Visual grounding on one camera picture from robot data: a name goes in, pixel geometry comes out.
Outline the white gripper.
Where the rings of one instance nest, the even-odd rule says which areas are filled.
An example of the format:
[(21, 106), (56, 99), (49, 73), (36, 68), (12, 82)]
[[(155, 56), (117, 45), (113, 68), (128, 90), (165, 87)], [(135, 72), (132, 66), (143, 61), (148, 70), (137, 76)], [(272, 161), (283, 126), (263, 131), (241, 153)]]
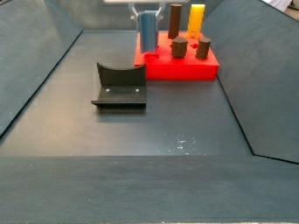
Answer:
[(137, 11), (136, 11), (136, 5), (139, 4), (147, 4), (147, 3), (159, 3), (159, 9), (155, 13), (157, 22), (164, 18), (164, 7), (168, 3), (188, 3), (189, 0), (103, 0), (108, 4), (128, 4), (128, 9), (131, 13), (131, 20), (137, 20)]

